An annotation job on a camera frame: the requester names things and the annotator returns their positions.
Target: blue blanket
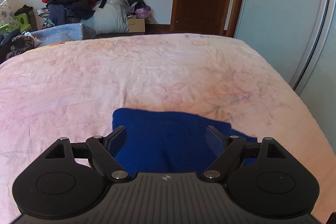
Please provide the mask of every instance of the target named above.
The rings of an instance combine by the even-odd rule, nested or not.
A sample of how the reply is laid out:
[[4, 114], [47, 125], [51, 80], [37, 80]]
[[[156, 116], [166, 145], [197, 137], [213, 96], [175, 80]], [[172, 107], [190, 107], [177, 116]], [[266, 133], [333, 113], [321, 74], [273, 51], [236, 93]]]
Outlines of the blue blanket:
[[96, 32], [83, 23], [66, 24], [31, 33], [41, 40], [39, 47], [54, 43], [94, 39]]
[[120, 108], [113, 113], [112, 129], [125, 126], [127, 141], [115, 157], [132, 175], [136, 172], [197, 172], [201, 174], [216, 159], [205, 141], [207, 126], [226, 136], [243, 133], [219, 122], [183, 112], [150, 112]]

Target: sliding wardrobe door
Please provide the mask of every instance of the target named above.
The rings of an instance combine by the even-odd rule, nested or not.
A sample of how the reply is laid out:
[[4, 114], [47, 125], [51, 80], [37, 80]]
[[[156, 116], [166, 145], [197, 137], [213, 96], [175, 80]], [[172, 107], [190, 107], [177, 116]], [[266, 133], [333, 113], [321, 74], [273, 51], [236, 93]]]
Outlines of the sliding wardrobe door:
[[263, 56], [289, 83], [316, 40], [327, 0], [245, 0], [236, 38]]
[[335, 1], [329, 2], [319, 42], [295, 92], [300, 95], [336, 152]]

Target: floral pillow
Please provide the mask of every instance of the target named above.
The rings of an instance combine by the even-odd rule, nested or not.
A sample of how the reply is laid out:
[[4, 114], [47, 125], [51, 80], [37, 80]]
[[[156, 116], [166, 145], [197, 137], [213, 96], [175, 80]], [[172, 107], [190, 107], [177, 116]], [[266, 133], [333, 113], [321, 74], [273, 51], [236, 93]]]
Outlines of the floral pillow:
[[12, 30], [20, 28], [19, 22], [14, 16], [7, 0], [4, 0], [3, 3], [0, 4], [0, 26], [9, 24]]

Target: screw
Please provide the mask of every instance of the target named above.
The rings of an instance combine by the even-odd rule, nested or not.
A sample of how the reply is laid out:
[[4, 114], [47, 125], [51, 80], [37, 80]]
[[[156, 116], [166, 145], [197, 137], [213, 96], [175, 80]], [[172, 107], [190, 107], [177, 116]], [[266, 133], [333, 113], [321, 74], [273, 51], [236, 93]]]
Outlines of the screw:
[[112, 173], [112, 178], [114, 178], [114, 179], [125, 179], [127, 177], [128, 177], [128, 173], [126, 171], [123, 171], [123, 170], [114, 171]]
[[220, 177], [221, 173], [219, 173], [216, 170], [207, 170], [207, 171], [204, 172], [203, 175], [208, 179], [218, 179]]

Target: blue towel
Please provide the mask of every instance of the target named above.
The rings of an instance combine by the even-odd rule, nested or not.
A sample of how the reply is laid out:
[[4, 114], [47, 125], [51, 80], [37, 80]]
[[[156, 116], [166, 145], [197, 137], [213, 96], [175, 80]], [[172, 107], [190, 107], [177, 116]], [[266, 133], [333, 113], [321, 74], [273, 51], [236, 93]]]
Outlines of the blue towel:
[[226, 122], [183, 112], [151, 112], [128, 108], [113, 113], [112, 129], [125, 126], [127, 141], [115, 159], [132, 175], [137, 172], [201, 174], [216, 159], [205, 141], [207, 126], [226, 136], [239, 135]]

